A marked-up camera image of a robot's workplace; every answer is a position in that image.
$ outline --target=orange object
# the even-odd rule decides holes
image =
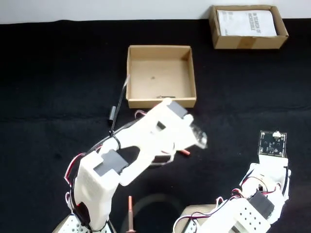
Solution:
[[[128,196],[128,231],[126,233],[135,233],[133,226],[133,203],[132,196]]]

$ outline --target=cable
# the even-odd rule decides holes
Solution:
[[[137,118],[137,114],[138,114],[138,113],[142,114],[143,116],[147,114],[147,113],[144,112],[143,110],[137,110],[137,111],[135,112],[135,114],[134,114],[135,119]]]
[[[270,193],[273,193],[273,192],[275,192],[276,191],[276,187],[274,188],[274,190],[273,191],[270,191],[270,192],[261,192],[262,194],[264,194],[264,195],[267,195],[267,194],[270,194]]]
[[[287,182],[288,182],[288,166],[285,167],[286,168],[286,174],[285,174],[285,181],[284,181],[284,186],[283,186],[283,190],[282,190],[282,194],[284,196],[286,188],[287,188]]]
[[[259,180],[261,183],[263,183],[263,185],[265,186],[266,190],[268,191],[268,188],[267,188],[266,184],[265,184],[265,183],[264,183],[261,179],[259,179],[259,178],[255,177],[255,176],[249,176],[249,177],[246,177],[246,178],[242,181],[241,186],[243,186],[243,184],[244,184],[244,183],[245,183],[245,182],[246,182],[249,178],[254,178],[254,179]]]
[[[182,219],[185,219],[185,218],[188,218],[188,219],[191,219],[191,220],[194,220],[194,219],[199,219],[199,218],[208,218],[210,216],[212,216],[214,213],[216,213],[217,211],[219,211],[229,200],[226,200],[225,202],[223,202],[223,204],[221,204],[215,211],[213,211],[212,213],[208,213],[208,214],[202,214],[202,215],[199,215],[199,216],[193,216],[193,215],[185,215],[185,216],[181,216],[179,217],[174,225],[173,225],[173,233],[175,233],[175,228],[176,228],[176,225],[177,223],[182,220]]]
[[[129,128],[130,126],[134,125],[139,119],[136,119],[136,120],[133,120],[125,125],[123,125],[122,127],[118,128],[114,134],[118,133],[119,131],[121,130],[124,130],[124,129],[127,129]],[[98,143],[96,143],[94,146],[91,147],[91,149],[89,149],[87,152],[86,152],[86,155],[90,154],[92,151],[94,151],[96,148],[98,148],[99,146],[102,146],[103,143],[108,140],[110,138],[110,136],[108,137],[105,137],[104,139],[100,140]]]
[[[70,175],[70,173],[71,173],[72,167],[74,166],[76,160],[77,160],[80,156],[84,156],[84,155],[85,155],[85,153],[80,153],[80,154],[76,155],[76,156],[72,159],[72,161],[69,163],[69,165],[68,165],[68,168],[67,168],[67,170],[66,170],[66,172],[65,172],[65,175],[64,175],[64,179],[65,179],[65,181],[66,181],[70,186],[71,186],[71,182],[69,181],[69,175]]]
[[[220,199],[221,199],[222,202],[224,201],[223,197],[218,197],[218,198],[216,199],[216,208],[218,208],[218,204],[219,204],[219,200],[220,200]]]
[[[112,121],[111,128],[110,128],[110,132],[112,134],[114,133],[114,128],[115,128],[115,125],[116,125],[117,116],[118,116],[118,113],[119,113],[119,110],[120,110],[120,107],[121,107],[122,99],[123,99],[123,96],[124,96],[124,93],[125,93],[125,89],[126,89],[126,85],[127,85],[127,82],[129,80],[129,78],[130,78],[130,75],[127,75],[126,80],[125,80],[125,82],[123,84],[123,87],[121,89],[121,93],[120,93],[117,109],[116,109],[115,115],[113,117],[113,121]]]

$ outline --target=rectangular hole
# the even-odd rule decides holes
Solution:
[[[157,122],[156,126],[160,129],[160,130],[164,130],[166,128],[165,125],[163,125],[160,121]]]

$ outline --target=black wire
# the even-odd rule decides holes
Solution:
[[[115,129],[116,121],[117,121],[117,116],[118,116],[118,113],[119,113],[119,110],[120,110],[120,107],[121,107],[121,103],[122,103],[122,99],[123,99],[123,96],[124,96],[124,93],[125,93],[125,90],[126,90],[126,82],[127,82],[127,80],[125,81],[125,83],[124,83],[124,85],[122,87],[122,90],[121,90],[121,93],[120,93],[120,97],[119,97],[119,102],[118,102],[118,105],[117,105],[117,109],[116,109],[115,115],[114,115],[113,120],[112,120],[112,124],[111,124],[111,128],[110,128],[110,132],[111,133],[114,133],[114,129]]]
[[[122,127],[118,128],[115,132],[114,135],[118,132],[120,132],[121,130],[127,129],[130,126],[134,125],[139,119],[135,119],[129,123],[126,123],[125,125],[123,125]],[[106,140],[108,140],[109,138],[111,138],[111,136],[105,137],[104,139],[100,140],[98,143],[96,143],[94,146],[91,147],[91,149],[89,149],[86,152],[86,155],[90,154],[92,151],[94,151],[97,147],[101,146]]]
[[[288,182],[288,166],[286,166],[285,168],[286,168],[286,174],[285,174],[285,181],[284,181],[284,186],[283,186],[283,190],[282,190],[283,195],[285,194],[287,182]]]

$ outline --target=open cardboard box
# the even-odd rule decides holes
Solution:
[[[126,98],[130,108],[152,108],[165,97],[192,108],[196,90],[190,46],[131,45]]]
[[[273,16],[277,36],[225,36],[221,35],[217,10],[247,11],[268,10]],[[209,25],[215,49],[279,49],[288,38],[288,33],[276,6],[212,6],[209,14]]]

